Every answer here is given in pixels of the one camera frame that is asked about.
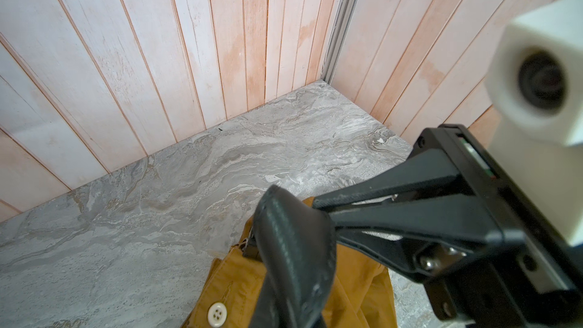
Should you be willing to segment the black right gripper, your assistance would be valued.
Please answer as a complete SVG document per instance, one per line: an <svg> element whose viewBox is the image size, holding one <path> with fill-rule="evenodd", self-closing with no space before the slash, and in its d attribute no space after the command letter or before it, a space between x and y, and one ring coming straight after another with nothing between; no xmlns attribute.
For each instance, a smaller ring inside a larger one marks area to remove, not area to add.
<svg viewBox="0 0 583 328"><path fill-rule="evenodd" d="M582 325L582 249L462 125L425 129L405 162L312 207L328 210L340 244L422 284L440 320Z"/></svg>

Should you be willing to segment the black leather belt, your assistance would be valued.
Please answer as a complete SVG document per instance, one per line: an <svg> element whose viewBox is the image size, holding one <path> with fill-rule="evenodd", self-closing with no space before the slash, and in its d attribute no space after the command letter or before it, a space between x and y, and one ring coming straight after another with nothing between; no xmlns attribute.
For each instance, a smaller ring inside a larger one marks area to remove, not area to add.
<svg viewBox="0 0 583 328"><path fill-rule="evenodd" d="M324 327L336 273L336 232L329 216L284 188L261 197L242 249L266 268L251 327Z"/></svg>

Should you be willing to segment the mustard yellow trousers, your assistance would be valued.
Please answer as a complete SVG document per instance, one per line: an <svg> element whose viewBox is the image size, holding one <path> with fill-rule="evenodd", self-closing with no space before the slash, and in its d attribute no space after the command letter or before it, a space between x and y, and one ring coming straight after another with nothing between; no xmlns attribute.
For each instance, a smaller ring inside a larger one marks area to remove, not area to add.
<svg viewBox="0 0 583 328"><path fill-rule="evenodd" d="M243 255L252 224L252 219L247 220L239 243L225 258L213 261L184 327L285 326L276 304L261 296L266 268ZM388 269L358 251L338 246L335 280L322 318L319 327L395 327Z"/></svg>

